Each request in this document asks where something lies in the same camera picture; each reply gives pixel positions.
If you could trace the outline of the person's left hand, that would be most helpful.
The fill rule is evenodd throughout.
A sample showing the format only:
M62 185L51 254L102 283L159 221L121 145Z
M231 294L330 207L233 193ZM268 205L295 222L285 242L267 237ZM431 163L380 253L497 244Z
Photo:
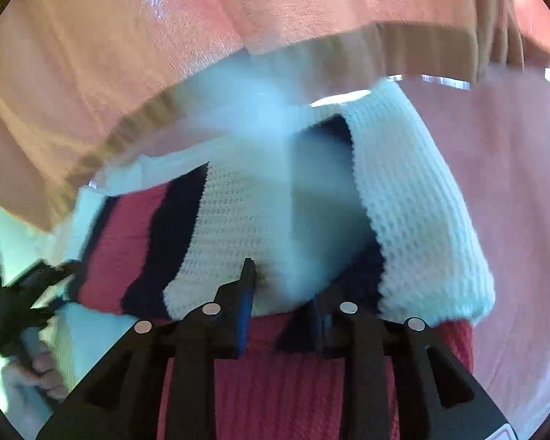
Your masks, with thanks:
M38 343L37 354L32 356L32 366L24 367L19 360L10 360L1 369L1 383L8 398L8 406L28 403L23 396L24 387L37 388L58 402L63 401L68 394L51 350L42 341Z

